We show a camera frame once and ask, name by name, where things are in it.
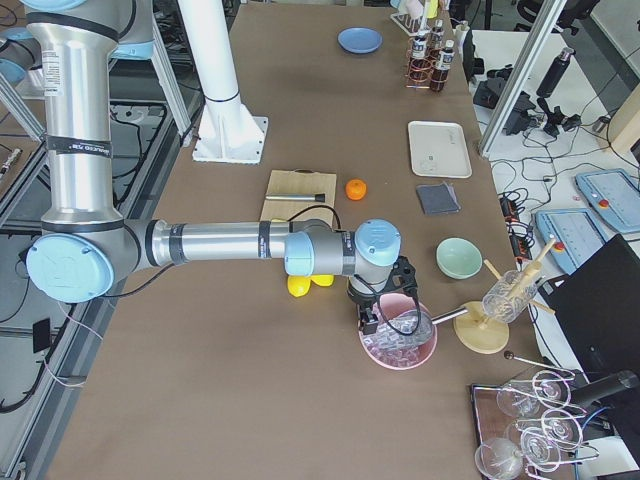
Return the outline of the brown bottle front left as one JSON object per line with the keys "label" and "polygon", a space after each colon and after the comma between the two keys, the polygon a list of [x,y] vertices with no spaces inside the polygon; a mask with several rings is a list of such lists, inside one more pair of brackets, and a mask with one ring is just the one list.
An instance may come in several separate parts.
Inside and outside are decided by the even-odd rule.
{"label": "brown bottle front left", "polygon": [[413,85],[422,84],[427,78],[428,62],[426,59],[426,49],[428,36],[429,31],[422,29],[412,40],[408,79]]}

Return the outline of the brown bottle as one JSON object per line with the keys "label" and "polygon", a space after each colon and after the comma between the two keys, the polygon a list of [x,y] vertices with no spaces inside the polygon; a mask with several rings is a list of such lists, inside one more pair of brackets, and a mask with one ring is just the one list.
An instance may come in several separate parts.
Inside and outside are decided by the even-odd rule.
{"label": "brown bottle", "polygon": [[455,42],[453,40],[446,40],[444,47],[439,52],[431,74],[429,88],[432,92],[441,92],[444,89],[454,55]]}
{"label": "brown bottle", "polygon": [[435,24],[431,30],[429,55],[431,58],[436,58],[442,49],[444,39],[444,25],[441,19],[435,21]]}
{"label": "brown bottle", "polygon": [[428,36],[429,31],[422,29],[412,40],[408,79],[413,85],[422,84],[427,78],[428,62],[426,59],[426,49]]}

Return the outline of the blue teach pendant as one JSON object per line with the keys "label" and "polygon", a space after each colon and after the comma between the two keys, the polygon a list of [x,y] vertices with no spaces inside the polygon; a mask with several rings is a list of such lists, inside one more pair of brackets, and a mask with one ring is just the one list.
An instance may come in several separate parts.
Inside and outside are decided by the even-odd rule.
{"label": "blue teach pendant", "polygon": [[555,239],[550,253],[566,274],[573,274],[609,239],[587,208],[538,211],[534,218],[543,242]]}
{"label": "blue teach pendant", "polygon": [[575,183],[589,205],[615,231],[639,232],[639,190],[623,169],[577,174]]}

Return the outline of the mint green bowl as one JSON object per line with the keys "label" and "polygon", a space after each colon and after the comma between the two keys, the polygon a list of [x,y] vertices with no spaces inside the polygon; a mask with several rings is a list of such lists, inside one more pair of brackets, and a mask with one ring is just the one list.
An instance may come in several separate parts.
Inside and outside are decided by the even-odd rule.
{"label": "mint green bowl", "polygon": [[441,241],[437,246],[436,263],[446,276],[463,280],[475,276],[481,270],[483,258],[472,242],[452,237]]}

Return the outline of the yellow lemon left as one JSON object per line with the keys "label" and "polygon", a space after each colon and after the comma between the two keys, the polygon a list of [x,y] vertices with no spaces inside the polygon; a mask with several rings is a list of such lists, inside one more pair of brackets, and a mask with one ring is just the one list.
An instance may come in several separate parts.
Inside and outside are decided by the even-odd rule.
{"label": "yellow lemon left", "polygon": [[311,279],[305,276],[289,275],[287,278],[287,290],[294,298],[306,296],[311,288]]}

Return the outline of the yellow lemon right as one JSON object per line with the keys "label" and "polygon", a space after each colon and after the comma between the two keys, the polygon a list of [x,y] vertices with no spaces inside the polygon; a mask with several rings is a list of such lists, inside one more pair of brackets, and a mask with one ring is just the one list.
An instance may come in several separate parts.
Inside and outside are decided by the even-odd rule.
{"label": "yellow lemon right", "polygon": [[319,287],[331,287],[335,277],[331,274],[317,274],[311,276],[311,282]]}

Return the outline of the blue teach pendant lower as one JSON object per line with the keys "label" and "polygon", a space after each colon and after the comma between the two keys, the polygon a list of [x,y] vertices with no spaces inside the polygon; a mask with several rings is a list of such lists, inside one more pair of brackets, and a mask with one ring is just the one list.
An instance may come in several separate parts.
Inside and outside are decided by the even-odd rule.
{"label": "blue teach pendant lower", "polygon": [[555,239],[550,253],[566,274],[573,274],[609,239],[587,208],[538,211],[534,218],[543,242]]}

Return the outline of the aluminium frame post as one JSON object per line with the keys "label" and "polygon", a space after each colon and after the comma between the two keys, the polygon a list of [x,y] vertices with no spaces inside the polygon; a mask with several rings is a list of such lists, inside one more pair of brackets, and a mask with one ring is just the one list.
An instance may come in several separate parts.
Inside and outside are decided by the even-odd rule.
{"label": "aluminium frame post", "polygon": [[489,157],[491,149],[506,125],[522,87],[528,79],[566,3],[566,0],[545,0],[542,3],[537,19],[534,21],[516,60],[514,70],[505,84],[505,88],[479,141],[478,150],[482,157]]}

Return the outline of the black water bottle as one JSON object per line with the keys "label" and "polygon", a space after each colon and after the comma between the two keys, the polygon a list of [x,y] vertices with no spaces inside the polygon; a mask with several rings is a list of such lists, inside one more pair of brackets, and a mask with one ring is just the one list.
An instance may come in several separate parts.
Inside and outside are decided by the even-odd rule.
{"label": "black water bottle", "polygon": [[564,47],[553,59],[546,74],[536,90],[538,98],[549,98],[566,72],[575,50],[571,47]]}

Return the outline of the blue round plate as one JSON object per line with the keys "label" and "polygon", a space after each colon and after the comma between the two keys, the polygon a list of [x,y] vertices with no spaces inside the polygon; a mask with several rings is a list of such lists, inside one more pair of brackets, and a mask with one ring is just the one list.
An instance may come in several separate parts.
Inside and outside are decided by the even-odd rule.
{"label": "blue round plate", "polygon": [[345,51],[365,55],[377,51],[383,44],[383,37],[371,28],[351,27],[339,32],[337,41]]}

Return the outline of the orange mandarin fruit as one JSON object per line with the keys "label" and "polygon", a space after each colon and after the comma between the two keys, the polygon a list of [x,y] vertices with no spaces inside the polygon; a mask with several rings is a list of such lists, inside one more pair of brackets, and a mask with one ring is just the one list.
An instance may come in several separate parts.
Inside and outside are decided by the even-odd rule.
{"label": "orange mandarin fruit", "polygon": [[359,201],[365,198],[368,192],[367,183],[360,178],[350,179],[345,184],[345,195],[349,200]]}

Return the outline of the yellow lemon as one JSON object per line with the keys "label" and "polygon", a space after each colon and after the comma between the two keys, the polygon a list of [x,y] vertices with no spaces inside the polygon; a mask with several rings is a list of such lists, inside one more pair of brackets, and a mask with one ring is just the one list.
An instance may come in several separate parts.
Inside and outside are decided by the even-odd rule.
{"label": "yellow lemon", "polygon": [[335,277],[331,274],[317,274],[311,276],[311,282],[319,287],[331,287]]}
{"label": "yellow lemon", "polygon": [[311,279],[305,276],[289,275],[287,278],[287,290],[294,298],[306,296],[311,288]]}

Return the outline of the wine glass tray rack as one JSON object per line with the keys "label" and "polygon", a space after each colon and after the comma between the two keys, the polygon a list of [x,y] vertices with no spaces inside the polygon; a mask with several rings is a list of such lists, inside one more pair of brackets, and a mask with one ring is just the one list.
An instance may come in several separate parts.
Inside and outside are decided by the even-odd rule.
{"label": "wine glass tray rack", "polygon": [[543,368],[497,386],[470,386],[482,478],[563,479],[599,457],[584,438],[587,412],[573,401],[574,378]]}

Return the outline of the cream rectangular tray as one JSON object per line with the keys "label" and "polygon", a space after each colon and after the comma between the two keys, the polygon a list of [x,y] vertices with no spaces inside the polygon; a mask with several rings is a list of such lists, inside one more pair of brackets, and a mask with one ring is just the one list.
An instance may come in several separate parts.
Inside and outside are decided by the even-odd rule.
{"label": "cream rectangular tray", "polygon": [[454,122],[408,123],[411,168],[415,175],[466,179],[472,175],[461,125]]}

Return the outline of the orange power strip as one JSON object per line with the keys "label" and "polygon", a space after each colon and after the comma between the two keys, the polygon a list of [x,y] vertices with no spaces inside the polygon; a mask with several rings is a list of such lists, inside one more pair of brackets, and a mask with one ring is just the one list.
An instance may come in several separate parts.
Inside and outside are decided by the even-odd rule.
{"label": "orange power strip", "polygon": [[531,248],[535,245],[535,238],[533,226],[520,219],[523,207],[519,201],[505,194],[499,196],[499,204],[514,258],[519,263],[531,260]]}

